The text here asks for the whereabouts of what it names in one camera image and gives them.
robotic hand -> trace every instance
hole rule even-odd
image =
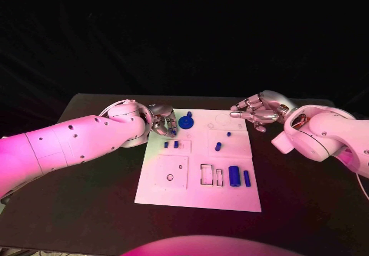
[[[249,120],[260,132],[266,131],[263,124],[275,121],[283,124],[283,131],[270,141],[280,153],[295,148],[318,162],[334,156],[355,174],[369,178],[369,120],[355,120],[338,108],[317,105],[298,108],[272,91],[250,96],[230,110],[230,117]]]
[[[119,147],[145,143],[149,130],[175,136],[172,107],[145,107],[133,100],[122,100],[99,116],[80,117],[0,139],[0,198],[50,171],[86,162]]]

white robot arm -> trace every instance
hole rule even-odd
[[[119,147],[145,143],[149,130],[175,136],[171,106],[145,107],[123,100],[109,105],[99,116],[84,116],[0,139],[0,198],[50,171],[86,162]]]
[[[279,122],[283,132],[272,139],[280,153],[293,148],[321,162],[334,156],[344,166],[369,178],[369,120],[355,120],[341,109],[305,105],[296,108],[288,98],[263,91],[230,107],[230,117],[249,120],[257,131],[262,124]]]

black backdrop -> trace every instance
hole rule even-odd
[[[0,135],[53,124],[77,92],[246,98],[275,90],[369,115],[366,22],[247,11],[256,16],[231,4],[2,1]]]

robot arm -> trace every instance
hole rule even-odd
[[[257,131],[265,132],[262,124],[275,121],[283,124],[283,131],[270,141],[280,153],[295,148],[319,162],[334,156],[354,173],[369,178],[369,120],[355,120],[345,111],[325,106],[296,108],[272,91],[253,95],[230,110],[242,107],[244,112],[233,111],[229,115],[249,120]]]
[[[149,130],[172,137],[171,106],[146,108],[133,100],[110,105],[100,116],[86,116],[0,139],[0,198],[38,176],[82,164],[119,147],[146,142]]]

table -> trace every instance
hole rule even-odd
[[[118,100],[174,108],[229,109],[242,98],[77,94],[60,120],[97,115]],[[296,103],[328,105],[328,101]],[[304,255],[369,254],[369,202],[355,176],[330,157],[321,163],[293,150],[282,155],[247,124],[262,213],[133,204],[145,145],[119,148],[50,172],[12,195],[0,215],[0,246],[120,255],[182,235],[250,239]]]

